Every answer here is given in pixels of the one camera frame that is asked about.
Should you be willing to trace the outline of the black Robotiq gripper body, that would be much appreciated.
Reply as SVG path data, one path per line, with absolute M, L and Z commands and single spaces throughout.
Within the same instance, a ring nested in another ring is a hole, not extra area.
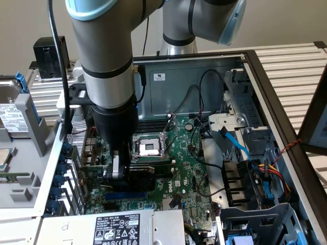
M 110 154 L 119 154 L 119 163 L 127 165 L 131 161 L 131 137 L 138 126 L 138 109 L 136 95 L 123 105 L 105 109 L 91 106 L 92 115 L 98 135 L 110 146 Z

